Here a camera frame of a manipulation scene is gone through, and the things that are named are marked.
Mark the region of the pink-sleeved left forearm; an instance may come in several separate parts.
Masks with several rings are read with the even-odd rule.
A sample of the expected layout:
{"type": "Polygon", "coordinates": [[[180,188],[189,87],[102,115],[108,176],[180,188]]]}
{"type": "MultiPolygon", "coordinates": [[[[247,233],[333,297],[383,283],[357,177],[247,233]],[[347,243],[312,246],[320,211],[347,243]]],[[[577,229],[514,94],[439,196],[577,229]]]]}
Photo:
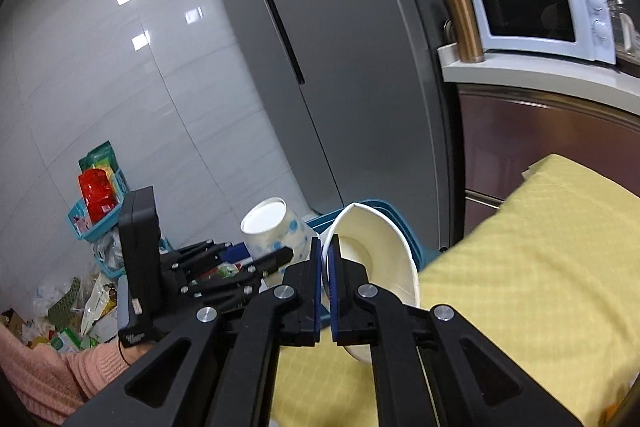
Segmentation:
{"type": "Polygon", "coordinates": [[[29,415],[59,426],[154,347],[122,347],[118,340],[80,352],[56,351],[47,343],[29,348],[1,329],[1,369],[29,415]]]}

